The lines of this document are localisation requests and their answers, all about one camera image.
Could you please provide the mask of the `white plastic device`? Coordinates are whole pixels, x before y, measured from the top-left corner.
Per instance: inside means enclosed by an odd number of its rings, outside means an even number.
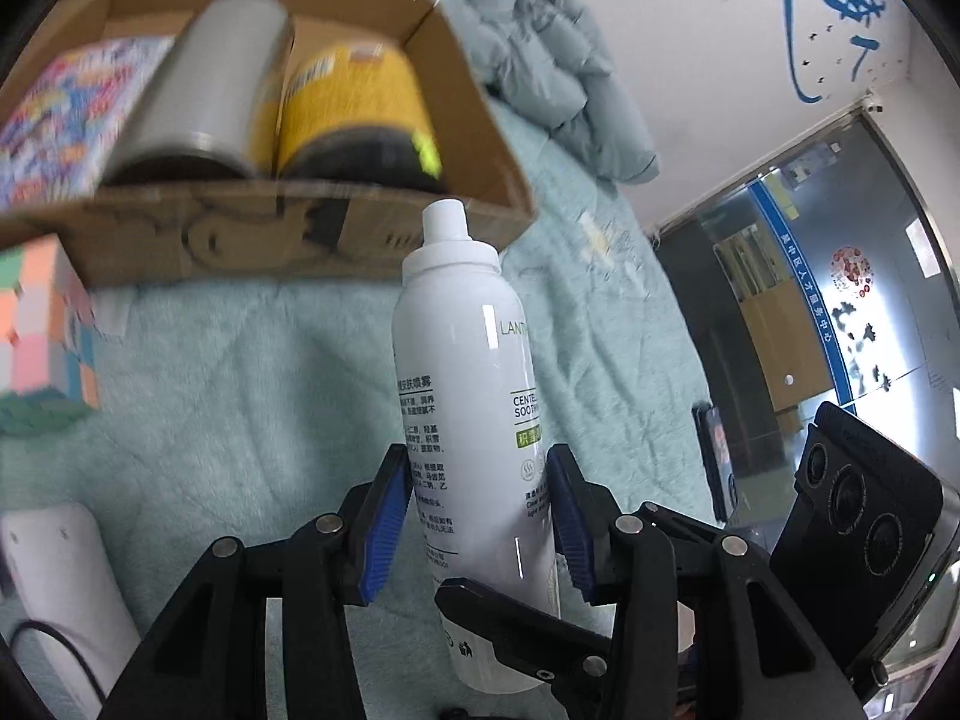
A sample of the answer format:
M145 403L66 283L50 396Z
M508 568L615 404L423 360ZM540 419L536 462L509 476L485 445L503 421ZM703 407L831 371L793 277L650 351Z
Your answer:
M39 637L44 658L85 718L98 717L140 644L93 514L82 504L2 515L3 567L29 621L65 637Z

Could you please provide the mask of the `white spray bottle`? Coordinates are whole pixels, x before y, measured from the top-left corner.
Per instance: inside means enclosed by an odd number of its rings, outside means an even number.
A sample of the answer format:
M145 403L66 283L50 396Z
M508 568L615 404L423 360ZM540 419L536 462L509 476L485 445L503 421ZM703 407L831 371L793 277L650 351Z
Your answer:
M431 577L560 612L526 312L466 207L436 200L402 263L392 348Z

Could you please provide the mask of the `pastel rubiks cube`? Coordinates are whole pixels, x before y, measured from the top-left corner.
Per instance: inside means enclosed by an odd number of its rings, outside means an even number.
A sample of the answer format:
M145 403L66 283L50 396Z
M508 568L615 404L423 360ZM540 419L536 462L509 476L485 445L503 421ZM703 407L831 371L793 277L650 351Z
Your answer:
M91 299L57 236L3 252L0 301L2 433L48 433L98 410Z

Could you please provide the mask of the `light green quilted blanket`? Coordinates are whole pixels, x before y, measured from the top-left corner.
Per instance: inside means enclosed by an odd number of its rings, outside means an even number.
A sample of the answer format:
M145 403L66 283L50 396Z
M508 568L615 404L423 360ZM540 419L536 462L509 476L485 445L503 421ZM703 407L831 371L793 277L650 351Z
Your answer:
M692 410L706 376L635 213L539 127L493 115L539 207L503 254L523 300L542 437L625 511L704 520ZM335 509L402 437L395 281L189 281L135 294L96 346L101 406L2 444L9 511L78 502L148 628L213 539L291 535Z

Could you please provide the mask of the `brown cardboard box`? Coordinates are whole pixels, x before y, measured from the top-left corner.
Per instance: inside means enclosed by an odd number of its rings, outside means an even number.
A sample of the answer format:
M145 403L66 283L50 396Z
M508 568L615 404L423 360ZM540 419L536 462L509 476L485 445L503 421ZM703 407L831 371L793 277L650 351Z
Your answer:
M434 125L444 192L474 238L505 249L537 216L441 10L428 0L278 0L293 18L295 60L338 39L394 41L415 68ZM213 0L34 0L2 39L2 110L41 71L103 37L176 34ZM431 195L325 181L215 181L101 188L2 216L2 244L59 236L89 286L195 278L395 278L421 242Z

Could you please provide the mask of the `colourful cartoon book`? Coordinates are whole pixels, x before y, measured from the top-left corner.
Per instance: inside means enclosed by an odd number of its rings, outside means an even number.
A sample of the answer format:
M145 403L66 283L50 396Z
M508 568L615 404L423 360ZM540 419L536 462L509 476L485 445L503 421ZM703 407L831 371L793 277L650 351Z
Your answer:
M5 210L87 197L171 36L109 39L52 60L2 128Z

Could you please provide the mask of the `silver metal can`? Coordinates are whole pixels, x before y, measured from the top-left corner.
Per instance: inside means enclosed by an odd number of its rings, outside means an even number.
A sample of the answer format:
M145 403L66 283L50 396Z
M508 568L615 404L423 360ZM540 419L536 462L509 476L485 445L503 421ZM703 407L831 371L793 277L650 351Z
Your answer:
M106 185L262 179L274 172L290 13L213 0L151 76L104 170Z

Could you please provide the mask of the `yellow labelled dark jar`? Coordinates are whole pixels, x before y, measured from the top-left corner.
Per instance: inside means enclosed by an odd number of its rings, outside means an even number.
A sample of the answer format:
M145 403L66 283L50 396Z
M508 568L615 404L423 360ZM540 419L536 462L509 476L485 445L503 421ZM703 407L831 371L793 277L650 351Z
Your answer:
M301 62L281 106L277 174L443 192L436 133L407 55L356 39Z

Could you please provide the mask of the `light blue puffer jacket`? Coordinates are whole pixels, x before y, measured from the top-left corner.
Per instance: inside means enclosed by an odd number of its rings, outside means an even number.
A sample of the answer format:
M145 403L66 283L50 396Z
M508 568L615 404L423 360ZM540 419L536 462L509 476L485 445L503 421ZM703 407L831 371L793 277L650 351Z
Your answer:
M602 181L659 176L640 108L615 76L612 52L581 0L434 0L475 80Z

